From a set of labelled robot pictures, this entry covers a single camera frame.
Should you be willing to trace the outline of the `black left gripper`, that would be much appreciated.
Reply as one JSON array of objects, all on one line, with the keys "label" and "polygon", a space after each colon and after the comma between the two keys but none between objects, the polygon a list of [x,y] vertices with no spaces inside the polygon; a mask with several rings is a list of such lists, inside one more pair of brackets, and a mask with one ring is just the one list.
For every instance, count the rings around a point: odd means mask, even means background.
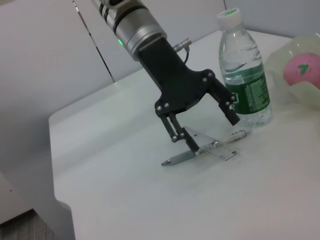
[{"label": "black left gripper", "polygon": [[138,57],[161,92],[154,104],[155,112],[173,143],[185,140],[192,153],[200,149],[187,130],[181,127],[176,115],[196,105],[207,93],[217,101],[232,126],[240,121],[232,106],[235,96],[213,71],[189,69],[165,38],[159,37],[141,48]]}]

